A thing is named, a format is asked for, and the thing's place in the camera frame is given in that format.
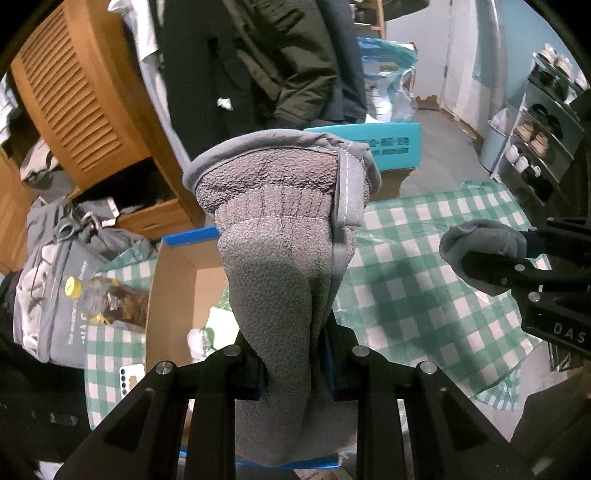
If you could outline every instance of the jacket sleeve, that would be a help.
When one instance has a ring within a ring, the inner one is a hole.
[[[314,0],[255,0],[292,71],[267,128],[302,129],[320,114],[336,78],[330,37]]]

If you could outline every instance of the teal box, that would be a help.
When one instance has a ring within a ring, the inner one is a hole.
[[[330,125],[306,130],[328,132],[369,144],[380,171],[416,168],[421,161],[421,124],[418,122]]]

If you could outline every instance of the gray floor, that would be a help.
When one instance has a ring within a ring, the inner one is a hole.
[[[403,181],[401,196],[449,192],[466,180],[490,181],[458,124],[432,110],[418,110],[414,119],[421,123],[421,165]]]

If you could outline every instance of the open box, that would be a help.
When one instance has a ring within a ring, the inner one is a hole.
[[[146,371],[163,360],[179,367],[191,363],[187,334],[205,327],[226,283],[218,237],[209,227],[163,239],[148,307]]]

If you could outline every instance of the cardboard box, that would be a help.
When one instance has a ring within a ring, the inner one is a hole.
[[[416,168],[421,161],[421,124],[418,122],[331,125],[306,130],[328,132],[369,144],[380,171]]]
[[[218,237],[209,227],[163,239],[148,306],[146,371],[163,360],[191,363],[187,334],[205,326],[226,283]]]

